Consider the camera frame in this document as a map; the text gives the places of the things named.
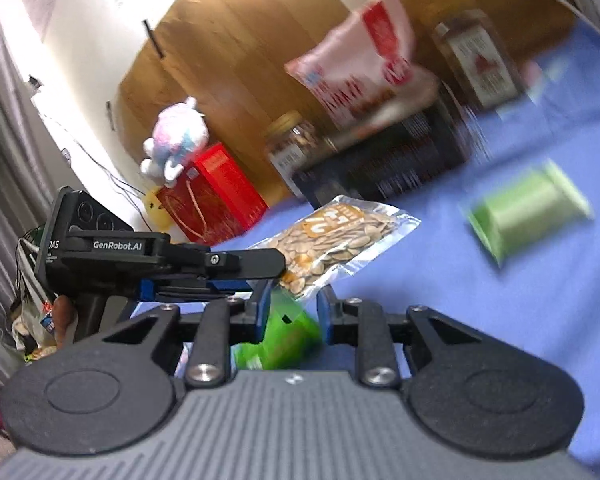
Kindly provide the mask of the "person's left hand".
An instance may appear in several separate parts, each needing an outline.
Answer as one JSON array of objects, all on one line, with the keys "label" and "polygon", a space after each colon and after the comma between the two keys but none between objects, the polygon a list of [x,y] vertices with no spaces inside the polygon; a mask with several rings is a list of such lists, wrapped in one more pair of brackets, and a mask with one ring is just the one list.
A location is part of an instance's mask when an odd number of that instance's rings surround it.
[{"label": "person's left hand", "polygon": [[58,296],[52,309],[52,321],[54,323],[54,338],[57,349],[64,348],[66,344],[72,343],[74,330],[76,329],[76,308],[71,300],[65,296]]}]

